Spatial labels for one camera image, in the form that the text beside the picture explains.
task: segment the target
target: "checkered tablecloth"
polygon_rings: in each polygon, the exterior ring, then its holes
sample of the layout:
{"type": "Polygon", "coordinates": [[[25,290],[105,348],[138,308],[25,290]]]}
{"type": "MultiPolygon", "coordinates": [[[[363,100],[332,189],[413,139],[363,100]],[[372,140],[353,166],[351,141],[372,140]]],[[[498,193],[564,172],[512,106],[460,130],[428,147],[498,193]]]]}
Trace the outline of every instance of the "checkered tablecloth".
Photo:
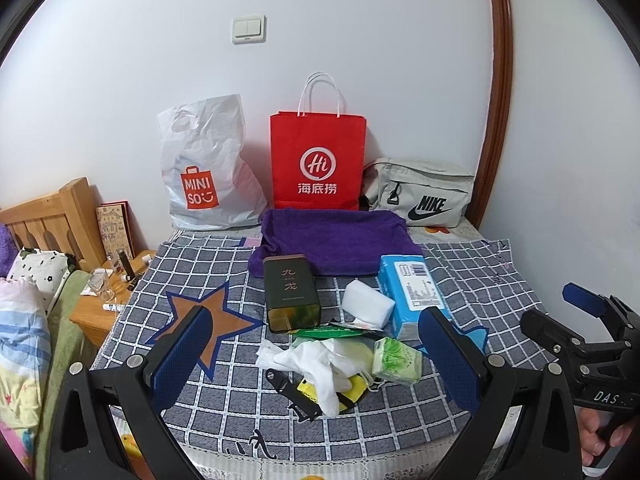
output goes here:
{"type": "MultiPolygon", "coordinates": [[[[263,282],[247,271],[252,250],[237,238],[212,236],[179,235],[162,244],[94,367],[119,365],[134,352],[148,351],[145,342],[171,318],[166,292],[197,298],[228,282],[228,307],[264,319],[263,282]]],[[[426,244],[424,251],[462,328],[489,328],[490,350],[505,354],[514,365],[540,368],[549,360],[517,326],[525,308],[542,306],[513,268],[507,242],[426,244]]],[[[351,280],[316,278],[322,320],[350,320],[339,305],[351,280]]],[[[378,286],[376,278],[362,280],[378,286]]],[[[264,338],[283,348],[290,343],[289,335],[262,326],[222,342],[212,380],[194,368],[175,406],[163,414],[178,442],[254,458],[335,461],[409,449],[455,433],[468,420],[467,413],[447,402],[437,372],[424,358],[423,377],[415,386],[388,384],[337,418],[298,423],[289,401],[255,366],[255,351],[264,338]],[[254,446],[258,435],[264,446],[254,446]]]]}

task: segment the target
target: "star print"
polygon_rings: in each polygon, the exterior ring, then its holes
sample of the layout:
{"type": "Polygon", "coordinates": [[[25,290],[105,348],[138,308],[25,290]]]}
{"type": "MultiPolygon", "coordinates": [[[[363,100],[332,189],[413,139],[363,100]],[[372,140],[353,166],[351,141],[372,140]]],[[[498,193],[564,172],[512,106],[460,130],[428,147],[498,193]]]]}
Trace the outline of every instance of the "star print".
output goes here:
{"type": "Polygon", "coordinates": [[[166,298],[169,300],[169,306],[171,306],[171,311],[174,315],[173,319],[151,336],[146,344],[153,344],[158,341],[158,338],[173,332],[195,305],[205,307],[210,311],[211,317],[213,318],[213,331],[207,346],[202,351],[202,354],[200,354],[198,364],[202,370],[204,370],[205,375],[212,380],[213,372],[216,368],[216,358],[218,357],[222,340],[235,337],[236,335],[249,332],[264,325],[262,320],[234,312],[226,306],[228,292],[229,282],[226,282],[202,298],[190,298],[189,296],[181,296],[180,294],[168,292],[166,298]]]}

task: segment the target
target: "screw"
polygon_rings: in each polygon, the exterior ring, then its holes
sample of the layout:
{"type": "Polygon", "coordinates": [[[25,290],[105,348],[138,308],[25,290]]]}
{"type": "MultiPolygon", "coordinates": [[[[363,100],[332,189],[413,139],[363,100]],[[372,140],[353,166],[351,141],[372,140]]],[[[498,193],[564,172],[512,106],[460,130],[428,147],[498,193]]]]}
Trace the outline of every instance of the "screw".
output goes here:
{"type": "Polygon", "coordinates": [[[129,368],[136,368],[142,364],[142,361],[143,361],[142,355],[133,354],[132,356],[129,357],[129,359],[127,359],[127,366],[129,368]]]}
{"type": "Polygon", "coordinates": [[[491,354],[487,360],[491,366],[495,366],[496,368],[504,366],[504,358],[501,355],[491,354]]]}
{"type": "Polygon", "coordinates": [[[69,367],[69,373],[71,375],[78,375],[82,371],[82,363],[73,363],[69,367]]]}
{"type": "Polygon", "coordinates": [[[560,375],[562,373],[562,367],[558,363],[549,363],[547,368],[553,375],[560,375]]]}

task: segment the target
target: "person's hand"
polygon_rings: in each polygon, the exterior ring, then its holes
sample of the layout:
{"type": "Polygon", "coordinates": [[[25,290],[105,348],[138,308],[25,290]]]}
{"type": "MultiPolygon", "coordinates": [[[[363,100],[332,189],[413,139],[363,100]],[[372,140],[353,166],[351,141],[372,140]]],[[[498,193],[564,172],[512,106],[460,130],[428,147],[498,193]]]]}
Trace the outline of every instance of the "person's hand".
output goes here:
{"type": "MultiPolygon", "coordinates": [[[[612,434],[609,440],[611,447],[622,446],[638,422],[638,417],[632,418],[612,434]]],[[[580,434],[580,448],[582,465],[589,466],[594,456],[599,456],[605,448],[604,441],[596,434],[604,424],[600,421],[600,412],[591,408],[580,408],[578,412],[578,433],[580,434]]]]}

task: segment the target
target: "green bed sheet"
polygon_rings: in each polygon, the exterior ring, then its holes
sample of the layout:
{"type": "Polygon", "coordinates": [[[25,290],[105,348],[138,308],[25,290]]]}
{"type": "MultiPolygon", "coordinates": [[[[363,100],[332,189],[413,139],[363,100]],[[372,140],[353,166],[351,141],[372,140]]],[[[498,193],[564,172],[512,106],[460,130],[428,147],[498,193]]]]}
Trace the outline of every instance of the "green bed sheet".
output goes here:
{"type": "Polygon", "coordinates": [[[46,480],[53,416],[65,373],[71,363],[76,361],[91,366],[97,353],[95,346],[84,337],[82,330],[69,321],[69,316],[76,306],[80,292],[88,279],[89,274],[82,272],[82,270],[76,270],[71,274],[66,280],[53,310],[49,314],[49,333],[53,358],[51,359],[49,378],[45,389],[40,427],[34,444],[34,474],[36,480],[46,480]]]}

